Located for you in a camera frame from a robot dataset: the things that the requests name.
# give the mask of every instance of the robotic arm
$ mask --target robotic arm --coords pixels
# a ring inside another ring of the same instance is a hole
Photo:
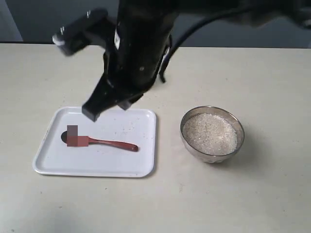
[[[283,15],[311,27],[311,0],[120,0],[117,19],[105,9],[88,11],[52,38],[66,56],[90,44],[105,49],[104,73],[82,106],[85,116],[96,121],[115,105],[126,110],[152,87],[168,64],[169,57],[162,67],[172,46],[171,30],[182,13],[227,17],[253,26]]]

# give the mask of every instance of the black cable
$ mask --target black cable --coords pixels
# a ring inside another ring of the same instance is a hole
[[[176,52],[176,50],[182,45],[182,43],[185,42],[185,40],[188,39],[189,36],[191,36],[194,32],[196,32],[198,29],[202,28],[203,26],[212,23],[216,20],[222,19],[222,18],[228,18],[228,17],[232,17],[234,15],[238,15],[238,14],[242,14],[242,13],[246,13],[250,10],[254,9],[254,6],[252,7],[243,7],[243,8],[236,8],[236,9],[232,9],[232,10],[226,10],[223,11],[221,13],[218,13],[214,16],[211,17],[206,17],[202,20],[200,20],[199,22],[195,23],[194,25],[192,25],[188,30],[186,30],[184,32],[184,34],[182,34],[179,39],[176,41],[175,45],[172,46],[172,48],[170,49],[169,53],[167,54],[167,56],[165,57],[161,69],[159,71],[159,76],[160,79],[162,80],[163,83],[165,83],[165,78],[164,78],[164,72],[170,62],[171,57],[174,55],[174,53]]]

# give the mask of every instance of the gray wall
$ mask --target gray wall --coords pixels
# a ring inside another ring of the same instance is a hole
[[[25,42],[49,42],[62,26],[85,14],[89,9],[105,7],[112,16],[117,15],[117,0],[7,0],[9,9]],[[181,16],[177,20],[173,37],[177,38],[199,18]],[[215,22],[199,30],[183,46],[194,47],[275,47],[307,48],[311,31],[297,28],[284,18],[253,29],[248,26]]]

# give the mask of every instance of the spoon head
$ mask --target spoon head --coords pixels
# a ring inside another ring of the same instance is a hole
[[[64,143],[67,143],[67,131],[63,132],[62,135],[60,135],[60,138]]]

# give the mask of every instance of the bowl rim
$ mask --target bowl rim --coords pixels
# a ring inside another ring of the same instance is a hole
[[[206,154],[206,153],[204,153],[204,152],[202,152],[202,151],[199,151],[199,150],[197,150],[196,148],[194,148],[194,147],[185,139],[185,136],[184,136],[184,133],[183,133],[183,130],[182,130],[181,123],[184,121],[184,119],[185,119],[185,117],[187,116],[188,113],[190,113],[191,111],[193,111],[193,110],[195,110],[195,109],[198,109],[198,108],[216,108],[216,109],[219,109],[219,110],[224,111],[224,112],[226,112],[227,114],[231,115],[231,116],[239,123],[239,126],[240,126],[241,129],[242,129],[242,135],[243,135],[243,137],[242,137],[241,145],[240,145],[238,148],[235,148],[235,150],[234,150],[233,152],[231,152],[231,153],[229,153],[229,154],[222,154],[222,155]],[[225,109],[222,109],[222,108],[219,108],[219,107],[215,107],[215,106],[208,106],[208,105],[207,105],[207,106],[198,106],[198,107],[192,108],[192,109],[188,110],[188,111],[184,114],[184,116],[182,117],[182,119],[181,119],[181,121],[180,121],[180,134],[181,134],[181,136],[183,137],[184,141],[185,141],[191,148],[193,148],[194,150],[196,150],[197,152],[199,152],[199,153],[201,153],[201,154],[203,154],[203,155],[208,155],[208,156],[213,156],[213,157],[230,156],[230,155],[236,154],[236,153],[241,149],[241,147],[242,147],[242,145],[243,145],[243,143],[244,143],[244,139],[245,139],[245,132],[244,132],[243,125],[240,123],[240,121],[239,121],[233,114],[231,114],[230,112],[228,112],[228,111],[225,110]]]

